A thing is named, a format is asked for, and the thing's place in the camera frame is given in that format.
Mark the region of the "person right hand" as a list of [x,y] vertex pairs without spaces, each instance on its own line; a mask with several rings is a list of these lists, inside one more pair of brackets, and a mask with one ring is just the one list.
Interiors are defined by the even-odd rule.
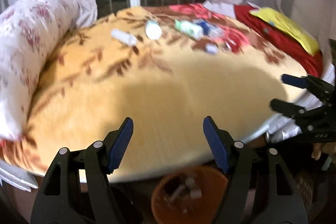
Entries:
[[335,154],[336,151],[336,143],[314,143],[313,152],[311,157],[315,160],[318,160],[321,157],[322,153],[326,153],[328,155]]

